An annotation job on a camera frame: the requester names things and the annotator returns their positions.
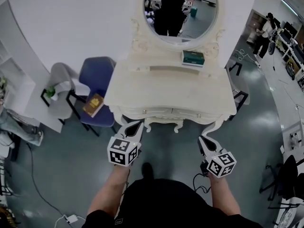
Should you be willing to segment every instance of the green book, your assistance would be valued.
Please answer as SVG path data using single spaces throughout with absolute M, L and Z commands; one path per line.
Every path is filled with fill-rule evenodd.
M 205 58 L 204 54 L 195 51 L 182 51 L 181 61 L 183 65 L 203 67 Z

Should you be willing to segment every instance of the black shoe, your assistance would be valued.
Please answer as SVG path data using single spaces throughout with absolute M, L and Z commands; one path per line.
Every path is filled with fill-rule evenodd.
M 153 168 L 152 168 L 151 164 L 148 162 L 142 164 L 142 177 L 145 180 L 154 179 Z

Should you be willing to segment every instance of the oval mirror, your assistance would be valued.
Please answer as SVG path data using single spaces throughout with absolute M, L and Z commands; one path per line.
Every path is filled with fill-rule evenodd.
M 188 42 L 204 35 L 217 14 L 217 0 L 144 0 L 146 20 L 169 43 Z

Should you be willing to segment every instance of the fluorescent light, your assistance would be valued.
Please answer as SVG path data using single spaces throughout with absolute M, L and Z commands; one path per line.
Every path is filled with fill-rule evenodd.
M 281 0 L 296 16 L 298 16 L 298 14 L 284 1 Z

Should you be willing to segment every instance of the vanity table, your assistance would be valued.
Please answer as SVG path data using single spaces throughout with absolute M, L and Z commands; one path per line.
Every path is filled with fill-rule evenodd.
M 117 62 L 104 99 L 120 125 L 126 124 L 123 116 L 127 116 L 144 119 L 147 132 L 151 123 L 175 123 L 178 133 L 183 120 L 188 119 L 211 124 L 203 131 L 207 134 L 236 114 L 227 72 L 218 65 L 224 7 L 217 1 L 209 29 L 187 42 L 158 36 L 147 23 L 143 6 L 138 6 L 137 16 L 132 18 L 130 53 L 126 60 Z M 203 53 L 203 67 L 183 65 L 182 50 Z

